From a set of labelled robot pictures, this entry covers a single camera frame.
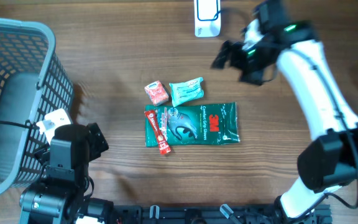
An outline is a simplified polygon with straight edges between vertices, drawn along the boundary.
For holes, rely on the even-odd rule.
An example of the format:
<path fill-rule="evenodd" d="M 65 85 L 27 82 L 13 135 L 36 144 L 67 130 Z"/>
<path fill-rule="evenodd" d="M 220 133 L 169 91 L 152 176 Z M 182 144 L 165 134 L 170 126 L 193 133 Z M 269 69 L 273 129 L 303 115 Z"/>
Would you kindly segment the light teal wipes packet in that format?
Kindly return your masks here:
<path fill-rule="evenodd" d="M 204 97 L 204 90 L 201 87 L 202 82 L 203 78 L 198 77 L 187 82 L 169 83 L 173 107 Z"/>

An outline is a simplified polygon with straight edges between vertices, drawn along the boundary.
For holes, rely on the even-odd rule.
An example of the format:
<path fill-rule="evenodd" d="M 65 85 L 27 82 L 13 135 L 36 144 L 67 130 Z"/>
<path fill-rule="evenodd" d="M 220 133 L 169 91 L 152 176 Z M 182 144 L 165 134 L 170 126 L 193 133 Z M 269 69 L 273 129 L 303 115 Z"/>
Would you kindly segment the red coffee stick sachet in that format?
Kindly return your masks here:
<path fill-rule="evenodd" d="M 168 154 L 169 152 L 171 152 L 171 148 L 159 128 L 156 112 L 154 110 L 147 110 L 144 112 L 144 114 L 153 129 L 161 155 Z"/>

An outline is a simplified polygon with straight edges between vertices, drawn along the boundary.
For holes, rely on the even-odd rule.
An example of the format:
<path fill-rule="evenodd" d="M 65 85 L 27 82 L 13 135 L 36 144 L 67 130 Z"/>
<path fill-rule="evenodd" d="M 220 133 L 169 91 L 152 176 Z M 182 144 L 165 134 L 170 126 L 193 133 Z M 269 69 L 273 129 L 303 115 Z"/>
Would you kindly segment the green 3M gloves packet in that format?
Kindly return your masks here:
<path fill-rule="evenodd" d="M 171 146 L 240 141 L 235 102 L 177 107 L 147 105 L 145 110 L 156 113 L 158 126 Z"/>

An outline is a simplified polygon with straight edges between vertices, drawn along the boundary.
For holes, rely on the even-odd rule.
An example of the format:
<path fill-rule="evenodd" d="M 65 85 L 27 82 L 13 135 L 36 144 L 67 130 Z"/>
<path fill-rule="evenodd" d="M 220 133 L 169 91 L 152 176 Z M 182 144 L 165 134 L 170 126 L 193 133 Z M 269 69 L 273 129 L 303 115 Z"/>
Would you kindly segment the small red white box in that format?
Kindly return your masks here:
<path fill-rule="evenodd" d="M 169 95 L 159 80 L 148 84 L 144 87 L 144 90 L 154 106 L 161 105 L 169 100 Z"/>

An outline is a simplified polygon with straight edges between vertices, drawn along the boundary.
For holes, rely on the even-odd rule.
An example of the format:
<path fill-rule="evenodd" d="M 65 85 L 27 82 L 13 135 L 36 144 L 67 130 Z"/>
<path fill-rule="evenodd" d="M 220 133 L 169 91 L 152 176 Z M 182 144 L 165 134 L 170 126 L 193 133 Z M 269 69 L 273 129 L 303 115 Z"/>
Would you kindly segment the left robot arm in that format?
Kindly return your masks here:
<path fill-rule="evenodd" d="M 55 130 L 39 179 L 19 200 L 20 223 L 74 223 L 92 194 L 89 163 L 109 149 L 97 123 L 67 124 Z"/>

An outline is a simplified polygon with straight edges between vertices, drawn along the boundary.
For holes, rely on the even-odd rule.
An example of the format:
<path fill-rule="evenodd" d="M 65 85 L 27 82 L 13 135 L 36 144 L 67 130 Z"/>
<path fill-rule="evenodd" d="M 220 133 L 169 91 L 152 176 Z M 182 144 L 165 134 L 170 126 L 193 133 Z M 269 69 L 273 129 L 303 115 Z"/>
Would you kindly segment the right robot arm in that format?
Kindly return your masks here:
<path fill-rule="evenodd" d="M 242 42 L 226 41 L 212 66 L 239 69 L 240 81 L 265 83 L 264 70 L 275 65 L 290 84 L 308 123 L 310 145 L 298 156 L 298 178 L 277 197 L 272 223 L 303 222 L 319 204 L 352 182 L 357 184 L 358 116 L 345 101 L 329 69 L 322 41 L 309 21 L 291 21 L 281 1 L 264 1 Z"/>

